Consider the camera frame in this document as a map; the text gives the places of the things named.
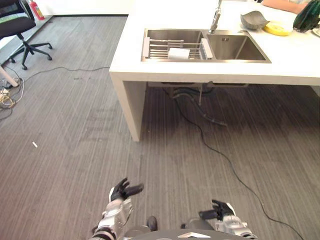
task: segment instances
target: black robotic glove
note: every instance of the black robotic glove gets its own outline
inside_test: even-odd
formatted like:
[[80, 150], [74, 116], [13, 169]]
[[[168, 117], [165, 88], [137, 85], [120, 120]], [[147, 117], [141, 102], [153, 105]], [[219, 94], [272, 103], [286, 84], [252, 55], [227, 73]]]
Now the black robotic glove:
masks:
[[144, 189], [144, 184], [141, 183], [136, 186], [129, 186], [130, 182], [128, 182], [128, 178], [124, 178], [119, 182], [114, 188], [110, 196], [110, 202], [115, 199], [123, 199], [126, 200], [128, 197], [132, 195], [136, 195], [141, 193]]
[[214, 199], [212, 200], [212, 202], [212, 210], [199, 212], [199, 216], [201, 219], [218, 219], [222, 221], [224, 216], [235, 215], [233, 209], [231, 209], [227, 203]]

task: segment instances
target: dish drying rack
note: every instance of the dish drying rack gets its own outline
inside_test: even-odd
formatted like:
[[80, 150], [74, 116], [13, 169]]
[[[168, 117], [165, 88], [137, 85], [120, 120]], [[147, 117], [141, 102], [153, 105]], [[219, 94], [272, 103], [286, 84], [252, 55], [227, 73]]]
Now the dish drying rack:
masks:
[[152, 39], [149, 36], [144, 38], [142, 56], [147, 59], [169, 59], [168, 55], [170, 48], [189, 49], [189, 60], [209, 60], [213, 57], [206, 38], [201, 38], [201, 41], [196, 43], [185, 42], [183, 39]]

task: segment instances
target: green bag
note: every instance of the green bag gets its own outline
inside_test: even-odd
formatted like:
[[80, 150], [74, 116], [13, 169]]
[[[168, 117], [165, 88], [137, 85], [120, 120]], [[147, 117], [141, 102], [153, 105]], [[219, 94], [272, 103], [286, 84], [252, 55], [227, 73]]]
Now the green bag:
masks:
[[301, 33], [319, 27], [320, 0], [311, 0], [308, 5], [296, 16], [293, 28]]

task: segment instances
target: floor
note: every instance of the floor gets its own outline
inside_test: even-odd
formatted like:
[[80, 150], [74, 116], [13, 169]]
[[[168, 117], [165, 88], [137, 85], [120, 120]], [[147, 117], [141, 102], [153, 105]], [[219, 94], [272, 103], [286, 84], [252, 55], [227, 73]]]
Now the floor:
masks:
[[[58, 66], [110, 66], [125, 22], [53, 18], [31, 41], [50, 41], [53, 60], [35, 54], [27, 71], [21, 56], [7, 66], [24, 79]], [[202, 107], [228, 127], [202, 119], [187, 100], [178, 102], [272, 218], [305, 240], [320, 239], [320, 101], [309, 86], [217, 88]], [[217, 199], [230, 202], [261, 240], [299, 239], [265, 217], [228, 162], [202, 144], [160, 88], [147, 89], [141, 142], [133, 142], [108, 69], [58, 69], [30, 78], [12, 115], [0, 121], [0, 136], [1, 239], [88, 239], [110, 188], [126, 176], [145, 184], [132, 198], [129, 226], [154, 215], [160, 229], [179, 228]]]

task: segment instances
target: kitchen counter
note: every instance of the kitchen counter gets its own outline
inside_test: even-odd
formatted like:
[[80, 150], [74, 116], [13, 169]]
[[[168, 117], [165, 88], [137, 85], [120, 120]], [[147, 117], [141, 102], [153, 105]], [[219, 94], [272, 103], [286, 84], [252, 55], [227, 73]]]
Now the kitchen counter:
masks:
[[246, 83], [320, 85], [320, 38], [311, 31], [275, 36], [262, 29], [247, 30], [240, 14], [258, 10], [269, 21], [292, 26], [296, 14], [256, 2], [223, 1], [217, 29], [247, 30], [272, 63], [142, 62], [144, 30], [208, 29], [216, 2], [137, 0], [119, 40], [110, 75], [128, 127], [140, 138], [146, 82]]

